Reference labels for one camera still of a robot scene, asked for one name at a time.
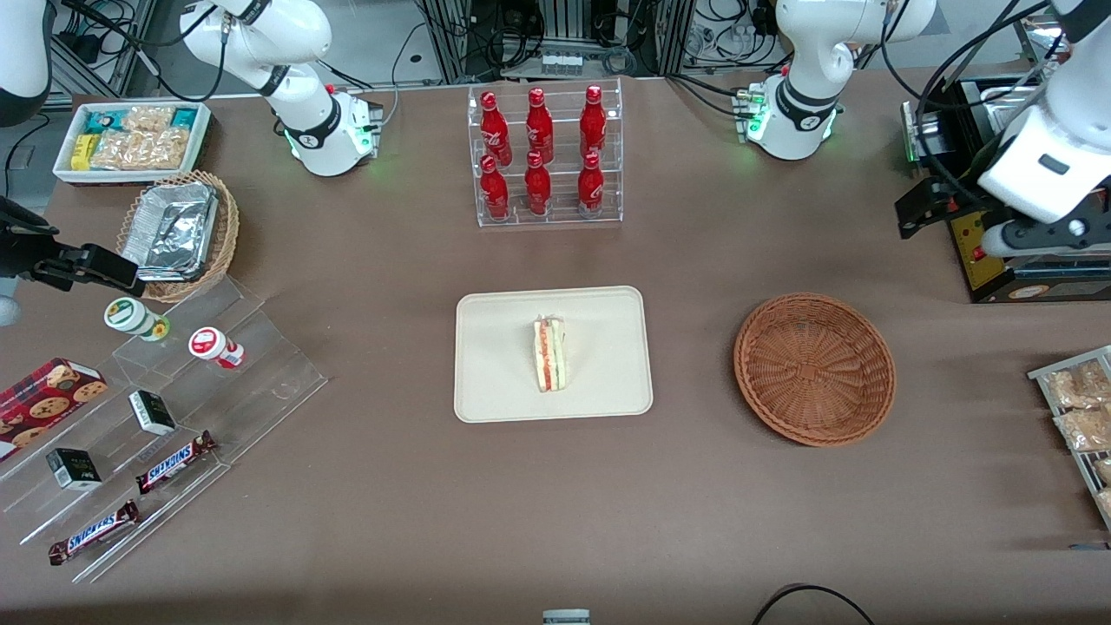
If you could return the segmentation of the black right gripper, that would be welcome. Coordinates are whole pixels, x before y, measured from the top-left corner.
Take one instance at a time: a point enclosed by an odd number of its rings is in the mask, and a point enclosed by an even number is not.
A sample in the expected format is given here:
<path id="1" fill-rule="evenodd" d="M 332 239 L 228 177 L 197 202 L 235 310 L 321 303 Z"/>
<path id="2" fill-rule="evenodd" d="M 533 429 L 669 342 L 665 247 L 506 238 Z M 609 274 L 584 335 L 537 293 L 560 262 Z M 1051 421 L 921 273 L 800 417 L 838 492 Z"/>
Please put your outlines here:
<path id="1" fill-rule="evenodd" d="M 19 278 L 36 268 L 36 282 L 60 292 L 93 280 L 131 298 L 144 295 L 146 282 L 134 262 L 103 246 L 56 249 L 58 229 L 6 195 L 1 221 L 1 278 Z"/>

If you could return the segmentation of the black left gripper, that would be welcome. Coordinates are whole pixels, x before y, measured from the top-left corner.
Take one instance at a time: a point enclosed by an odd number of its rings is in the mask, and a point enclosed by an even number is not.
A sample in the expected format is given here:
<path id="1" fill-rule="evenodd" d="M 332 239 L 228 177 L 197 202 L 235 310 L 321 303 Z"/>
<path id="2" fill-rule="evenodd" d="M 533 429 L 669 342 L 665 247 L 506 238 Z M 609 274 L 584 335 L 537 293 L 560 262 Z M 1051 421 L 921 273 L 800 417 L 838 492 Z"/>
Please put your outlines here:
<path id="1" fill-rule="evenodd" d="M 953 219 L 981 214 L 984 225 L 1001 225 L 1008 221 L 1003 201 L 980 193 L 952 193 L 940 178 L 922 178 L 912 189 L 897 199 L 897 225 L 900 239 L 914 236 L 917 231 L 945 219 L 953 196 Z"/>

